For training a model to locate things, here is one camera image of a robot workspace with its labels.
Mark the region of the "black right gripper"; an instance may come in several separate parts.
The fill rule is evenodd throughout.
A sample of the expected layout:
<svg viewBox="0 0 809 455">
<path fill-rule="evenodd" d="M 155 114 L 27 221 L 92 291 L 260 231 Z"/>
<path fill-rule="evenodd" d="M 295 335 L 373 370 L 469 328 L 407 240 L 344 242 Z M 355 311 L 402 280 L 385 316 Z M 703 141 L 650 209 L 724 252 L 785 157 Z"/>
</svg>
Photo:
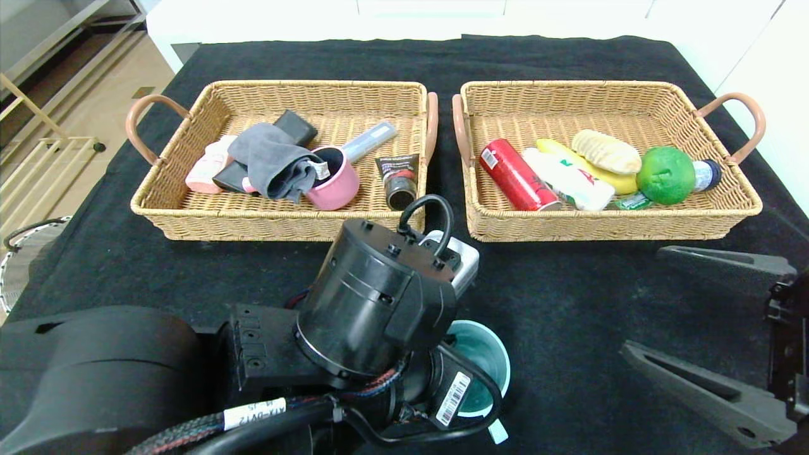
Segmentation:
<svg viewBox="0 0 809 455">
<path fill-rule="evenodd" d="M 807 454 L 808 270 L 798 273 L 785 257 L 681 245 L 659 248 L 656 259 L 740 296 L 769 293 L 769 392 L 633 341 L 622 357 L 741 446 Z"/>
</svg>

